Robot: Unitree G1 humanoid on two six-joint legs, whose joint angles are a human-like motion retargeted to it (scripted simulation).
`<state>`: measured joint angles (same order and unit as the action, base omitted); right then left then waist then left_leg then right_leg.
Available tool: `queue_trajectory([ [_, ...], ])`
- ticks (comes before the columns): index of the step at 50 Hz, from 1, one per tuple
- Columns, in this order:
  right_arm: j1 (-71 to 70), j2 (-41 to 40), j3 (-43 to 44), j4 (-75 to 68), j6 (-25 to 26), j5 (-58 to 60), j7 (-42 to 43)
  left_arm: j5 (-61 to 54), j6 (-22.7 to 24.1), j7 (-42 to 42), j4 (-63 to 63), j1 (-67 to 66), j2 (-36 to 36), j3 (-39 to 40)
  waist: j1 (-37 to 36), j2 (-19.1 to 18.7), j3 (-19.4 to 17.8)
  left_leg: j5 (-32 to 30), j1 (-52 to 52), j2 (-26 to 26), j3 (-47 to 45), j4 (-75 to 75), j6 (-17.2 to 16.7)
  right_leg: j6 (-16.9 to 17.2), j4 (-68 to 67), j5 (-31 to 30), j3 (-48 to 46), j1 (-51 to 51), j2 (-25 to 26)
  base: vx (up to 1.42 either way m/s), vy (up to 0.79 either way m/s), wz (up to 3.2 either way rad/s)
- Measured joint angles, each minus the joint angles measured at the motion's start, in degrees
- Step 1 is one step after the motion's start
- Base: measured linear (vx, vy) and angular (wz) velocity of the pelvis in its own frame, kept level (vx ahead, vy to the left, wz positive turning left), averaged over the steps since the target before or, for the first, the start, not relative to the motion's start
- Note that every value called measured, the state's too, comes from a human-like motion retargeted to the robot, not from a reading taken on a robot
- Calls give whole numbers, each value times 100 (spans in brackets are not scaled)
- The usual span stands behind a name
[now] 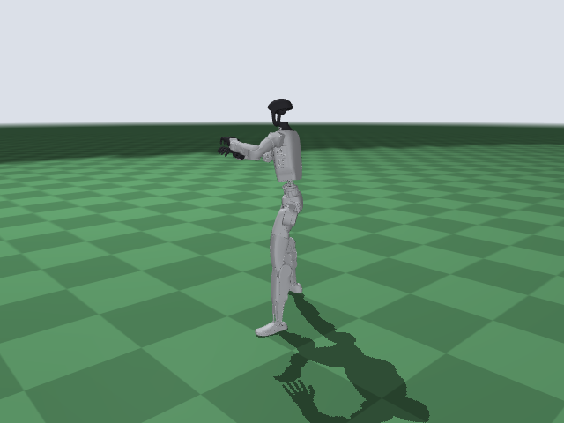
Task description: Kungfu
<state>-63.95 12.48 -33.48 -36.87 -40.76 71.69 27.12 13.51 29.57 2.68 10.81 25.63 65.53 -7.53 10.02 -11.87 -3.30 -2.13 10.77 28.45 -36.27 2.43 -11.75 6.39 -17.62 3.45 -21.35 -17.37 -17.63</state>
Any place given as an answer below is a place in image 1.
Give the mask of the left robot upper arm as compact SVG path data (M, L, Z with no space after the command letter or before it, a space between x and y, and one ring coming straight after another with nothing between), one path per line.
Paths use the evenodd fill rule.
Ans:
M279 132L271 132L259 145L259 149L248 150L250 160L259 160L261 156L269 152L274 147L281 147L284 143L285 134Z

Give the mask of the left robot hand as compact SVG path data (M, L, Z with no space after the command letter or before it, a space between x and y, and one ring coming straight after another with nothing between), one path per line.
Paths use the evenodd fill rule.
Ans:
M220 144L222 144L222 141L224 140L224 144L227 143L227 145L230 146L230 140L229 140L229 138L235 138L235 137L222 137L222 138L220 139ZM240 141L240 140L238 139L238 141Z

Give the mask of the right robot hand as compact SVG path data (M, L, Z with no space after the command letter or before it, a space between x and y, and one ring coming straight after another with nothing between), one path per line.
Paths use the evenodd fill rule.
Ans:
M223 152L222 152L222 151L223 151ZM233 154L233 157L235 157L235 158L237 158L237 159L243 160L243 159L245 158L244 155L241 155L241 154L238 153L238 152L231 151L229 147L221 146L221 147L218 149L218 152L219 152L219 153L222 152L221 155L223 155L224 152L227 152L227 153L225 154L225 157L228 155L228 153L232 153L232 154Z

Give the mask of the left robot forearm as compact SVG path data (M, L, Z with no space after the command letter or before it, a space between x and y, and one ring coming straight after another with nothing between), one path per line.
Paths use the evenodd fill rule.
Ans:
M247 144L247 143L242 143L240 141L238 141L237 138L229 138L230 140L230 150L234 151L234 152L238 152L241 155L247 156L248 154L248 150L254 151L259 149L258 145L251 145L251 144Z

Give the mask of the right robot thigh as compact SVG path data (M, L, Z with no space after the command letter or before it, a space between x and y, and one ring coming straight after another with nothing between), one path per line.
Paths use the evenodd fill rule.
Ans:
M283 209L283 206L282 206L282 205L281 205L280 209ZM293 226L286 226L286 225L283 225L283 226L287 227L288 230L291 230L292 227L293 227ZM287 247L286 253L293 251L294 248L295 248L295 243L294 243L294 241L289 237L289 243L288 243L288 247Z

